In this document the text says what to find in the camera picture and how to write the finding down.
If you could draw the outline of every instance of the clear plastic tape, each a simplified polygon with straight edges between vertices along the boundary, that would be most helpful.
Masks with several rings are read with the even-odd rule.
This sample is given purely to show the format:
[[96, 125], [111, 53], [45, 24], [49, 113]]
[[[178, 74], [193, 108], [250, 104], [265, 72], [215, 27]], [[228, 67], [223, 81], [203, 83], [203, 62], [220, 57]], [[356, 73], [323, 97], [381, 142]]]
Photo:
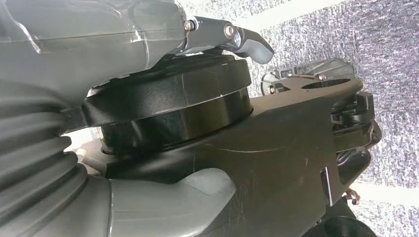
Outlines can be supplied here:
[[43, 54], [184, 40], [185, 19], [175, 0], [0, 0], [0, 47], [30, 43]]

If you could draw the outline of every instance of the gray plastic part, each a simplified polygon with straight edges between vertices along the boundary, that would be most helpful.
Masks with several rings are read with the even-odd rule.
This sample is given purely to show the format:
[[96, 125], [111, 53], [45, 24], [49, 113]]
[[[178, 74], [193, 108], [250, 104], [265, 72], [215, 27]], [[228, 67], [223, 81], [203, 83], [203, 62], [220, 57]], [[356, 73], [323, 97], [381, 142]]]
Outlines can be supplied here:
[[184, 19], [173, 0], [0, 1], [0, 236], [168, 236], [154, 224], [164, 220], [170, 236], [193, 236], [217, 216], [235, 191], [223, 171], [173, 185], [110, 181], [88, 175], [60, 137], [61, 112], [93, 85], [178, 52]]
[[273, 51], [270, 51], [261, 42], [252, 39], [246, 40], [243, 46], [235, 53], [245, 53], [260, 64], [269, 63], [274, 56]]
[[94, 85], [154, 66], [183, 48], [174, 0], [0, 2], [0, 79], [79, 105]]
[[235, 192], [219, 169], [198, 171], [177, 184], [111, 180], [111, 237], [192, 237], [200, 234]]

